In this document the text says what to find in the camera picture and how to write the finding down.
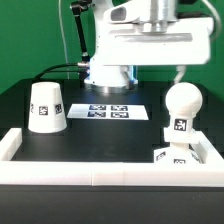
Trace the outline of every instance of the printed marker sheet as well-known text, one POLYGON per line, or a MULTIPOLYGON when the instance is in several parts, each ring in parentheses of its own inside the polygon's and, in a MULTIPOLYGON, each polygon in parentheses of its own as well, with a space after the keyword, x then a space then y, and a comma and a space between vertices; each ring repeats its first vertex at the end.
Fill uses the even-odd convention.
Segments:
POLYGON ((72 104, 68 118, 148 120, 143 105, 72 104))

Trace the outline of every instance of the black table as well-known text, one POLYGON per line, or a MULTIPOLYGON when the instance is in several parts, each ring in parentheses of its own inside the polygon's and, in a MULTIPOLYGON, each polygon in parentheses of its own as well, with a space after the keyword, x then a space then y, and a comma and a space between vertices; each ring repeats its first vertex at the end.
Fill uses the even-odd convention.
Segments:
MULTIPOLYGON (((21 80, 0 96, 0 136, 23 130, 13 160, 76 162, 152 162, 164 146, 169 126, 164 105, 167 82, 142 82, 125 94, 101 94, 80 88, 78 80, 60 83, 66 114, 72 103, 145 105, 148 121, 67 119, 54 134, 29 131, 31 85, 21 80)), ((224 102, 203 86, 204 98, 194 128, 205 133, 224 155, 224 102)), ((6 223, 223 223, 223 188, 0 186, 0 219, 6 223)))

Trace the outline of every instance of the green background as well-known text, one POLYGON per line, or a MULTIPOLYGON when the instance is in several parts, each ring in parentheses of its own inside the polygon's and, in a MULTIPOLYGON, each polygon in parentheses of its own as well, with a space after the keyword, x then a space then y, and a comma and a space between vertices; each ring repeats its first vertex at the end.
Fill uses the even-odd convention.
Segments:
MULTIPOLYGON (((116 0, 114 4, 124 1, 116 0)), ((71 0, 62 0, 62 16, 69 62, 80 61, 80 47, 75 22, 70 11, 71 0)), ((224 21, 224 1, 211 0, 224 21)), ((200 1, 194 6, 181 6, 179 11, 204 11, 200 1)), ((94 53, 94 23, 91 10, 82 16, 89 53, 94 53)), ((211 44, 212 58, 203 66, 189 66, 185 81, 201 83, 224 101, 224 31, 211 44)), ((0 93, 24 78, 65 63, 59 26, 58 0, 0 0, 0 93)), ((175 67, 139 67, 139 80, 173 80, 175 67)), ((53 74, 66 78, 66 74, 53 74)))

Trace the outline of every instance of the white paper cup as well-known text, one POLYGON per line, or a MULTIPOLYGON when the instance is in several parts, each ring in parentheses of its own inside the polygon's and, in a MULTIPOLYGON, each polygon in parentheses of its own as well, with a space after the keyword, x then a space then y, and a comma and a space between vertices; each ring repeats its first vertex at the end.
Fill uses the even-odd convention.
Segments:
POLYGON ((60 85, 55 82, 38 82, 32 85, 29 130, 37 133, 54 133, 67 127, 60 85))

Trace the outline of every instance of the white pawn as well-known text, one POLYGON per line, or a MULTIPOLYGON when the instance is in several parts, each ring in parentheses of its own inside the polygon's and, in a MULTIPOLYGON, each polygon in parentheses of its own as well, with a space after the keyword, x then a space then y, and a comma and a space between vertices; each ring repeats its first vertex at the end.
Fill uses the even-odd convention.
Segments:
POLYGON ((166 142, 170 147, 154 151, 154 162, 169 164, 198 164, 200 158, 189 149, 189 144, 197 144, 193 118, 202 106, 199 89, 190 83, 174 85, 166 95, 166 106, 170 114, 170 126, 164 128, 166 142))

